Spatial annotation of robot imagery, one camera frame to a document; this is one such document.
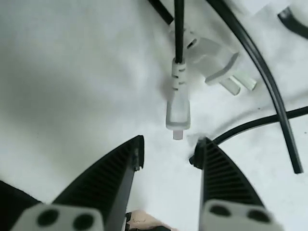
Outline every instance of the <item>black cable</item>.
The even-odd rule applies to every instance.
[[[293,118],[304,116],[304,115],[307,115],[307,114],[308,114],[308,107],[303,107],[303,108],[299,108],[299,109],[287,112],[288,119],[293,119]],[[272,124],[272,123],[277,123],[277,122],[279,122],[277,115],[271,115],[271,116],[264,117],[264,118],[261,118],[261,119],[256,119],[256,120],[250,121],[248,123],[239,125],[235,128],[232,128],[231,130],[229,130],[229,131],[223,133],[222,135],[218,136],[217,138],[215,138],[213,140],[213,142],[215,144],[219,145],[219,144],[223,143],[224,141],[226,141],[226,140],[232,138],[233,136],[236,136],[236,135],[238,135],[238,134],[240,134],[244,131],[248,131],[248,130],[251,130],[253,128],[258,128],[260,126],[264,126],[264,125]]]
[[[153,8],[159,13],[163,20],[170,25],[173,22],[173,17],[169,11],[164,7],[160,0],[148,0],[148,2],[153,6]]]
[[[272,98],[273,104],[275,106],[279,122],[282,128],[284,139],[287,145],[291,163],[293,166],[294,173],[302,173],[303,169],[299,160],[295,140],[292,134],[291,126],[288,121],[285,107],[279,93],[276,82],[270,72],[270,69],[266,65],[260,51],[256,47],[255,43],[252,41],[248,33],[245,31],[244,27],[234,16],[232,11],[222,0],[206,0],[213,9],[219,14],[223,21],[228,25],[231,31],[235,34],[241,44],[244,46],[245,50],[249,54],[252,61],[255,63],[257,69],[259,70],[266,87],[269,90],[269,94]]]
[[[183,62],[184,0],[174,0],[175,63]]]
[[[308,39],[308,27],[301,24],[292,14],[290,7],[287,7],[278,14],[279,20],[282,24],[295,34]]]

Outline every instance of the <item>white power plug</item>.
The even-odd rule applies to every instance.
[[[170,32],[174,38],[174,23],[170,24]],[[255,88],[257,82],[254,79],[236,75],[239,52],[232,52],[225,46],[198,36],[187,25],[184,27],[183,45],[187,62],[205,77],[206,84],[219,83],[232,95],[237,95],[241,87],[233,81],[234,76],[247,89]]]
[[[191,126],[191,112],[185,60],[172,62],[172,94],[167,102],[166,127],[173,131],[174,140],[183,139],[183,131]]]

